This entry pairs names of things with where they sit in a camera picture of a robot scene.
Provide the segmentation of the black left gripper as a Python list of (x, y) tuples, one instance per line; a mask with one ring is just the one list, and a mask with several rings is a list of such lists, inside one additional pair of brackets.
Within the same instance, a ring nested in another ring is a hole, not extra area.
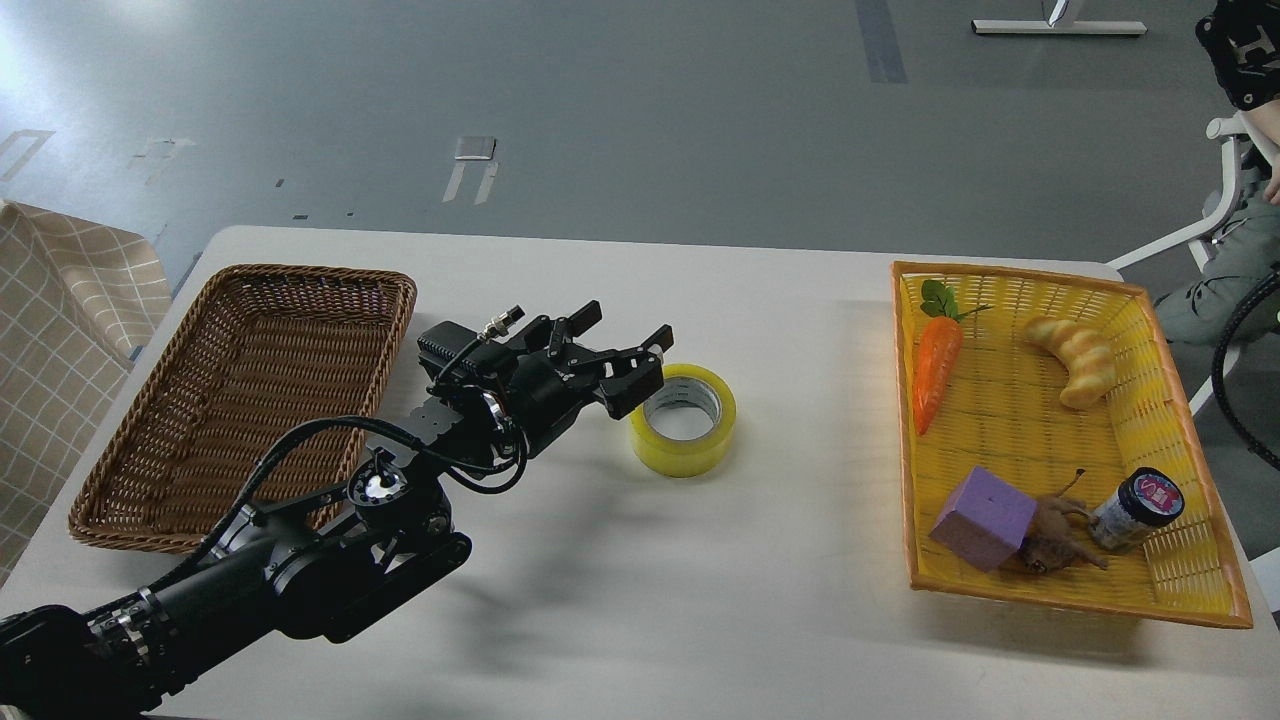
[(660, 325), (628, 348), (582, 345), (582, 336), (600, 319), (602, 306), (594, 299), (552, 325), (526, 325), (508, 340), (490, 342), (490, 373), (526, 459), (558, 441), (586, 406), (599, 405), (621, 420), (664, 384), (663, 354), (675, 343), (672, 325)]

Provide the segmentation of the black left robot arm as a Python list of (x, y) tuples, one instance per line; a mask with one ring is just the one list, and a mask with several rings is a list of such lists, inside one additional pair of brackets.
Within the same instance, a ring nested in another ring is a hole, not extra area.
[[(355, 638), (465, 564), (442, 486), (512, 489), (530, 459), (590, 404), (622, 419), (664, 384), (673, 342), (659, 327), (627, 348), (579, 338), (598, 301), (520, 325), (439, 323), (419, 337), (428, 400), (403, 420), (305, 421), (256, 464), (230, 509), (177, 568), (110, 603), (46, 605), (3, 620), (3, 703), (31, 719), (140, 719), (274, 632)], [(366, 430), (369, 456), (340, 482), (278, 503), (255, 492), (289, 454), (334, 428)]]

